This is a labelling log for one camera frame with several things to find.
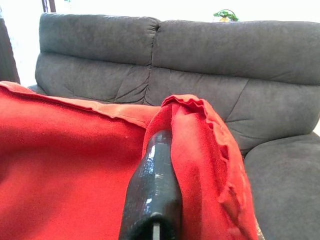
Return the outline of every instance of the sofa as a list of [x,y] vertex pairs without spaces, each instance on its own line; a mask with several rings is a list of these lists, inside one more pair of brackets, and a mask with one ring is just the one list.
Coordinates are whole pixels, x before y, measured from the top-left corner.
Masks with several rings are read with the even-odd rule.
[[206,99],[236,139],[267,240],[320,234],[320,23],[45,13],[33,91],[158,106]]

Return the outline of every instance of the red fleece throw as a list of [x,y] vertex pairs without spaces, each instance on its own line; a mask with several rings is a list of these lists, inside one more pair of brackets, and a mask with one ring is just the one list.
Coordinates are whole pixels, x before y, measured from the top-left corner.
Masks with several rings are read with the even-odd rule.
[[172,130],[182,240],[257,240],[235,139],[210,104],[162,106],[43,96],[0,82],[0,240],[117,240],[150,137]]

